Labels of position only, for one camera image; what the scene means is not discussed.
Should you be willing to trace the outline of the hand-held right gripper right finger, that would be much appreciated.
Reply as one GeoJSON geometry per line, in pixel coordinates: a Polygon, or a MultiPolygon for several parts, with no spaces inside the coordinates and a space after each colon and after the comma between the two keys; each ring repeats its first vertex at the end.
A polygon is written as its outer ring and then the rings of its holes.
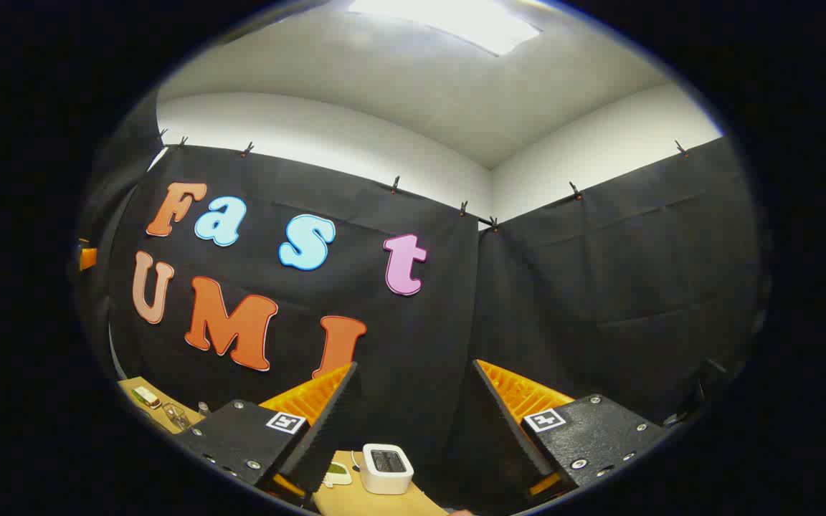
{"type": "Polygon", "coordinates": [[[479,359],[469,370],[469,421],[469,463],[521,504],[598,483],[666,432],[601,394],[572,398],[479,359]]]}

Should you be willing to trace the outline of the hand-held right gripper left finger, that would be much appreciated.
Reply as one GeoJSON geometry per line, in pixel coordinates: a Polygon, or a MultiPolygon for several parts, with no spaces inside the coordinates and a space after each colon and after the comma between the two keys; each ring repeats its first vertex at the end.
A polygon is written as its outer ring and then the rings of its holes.
{"type": "Polygon", "coordinates": [[[260,404],[230,401],[173,441],[252,489],[305,502],[351,436],[359,399],[358,365],[351,362],[260,404]]]}

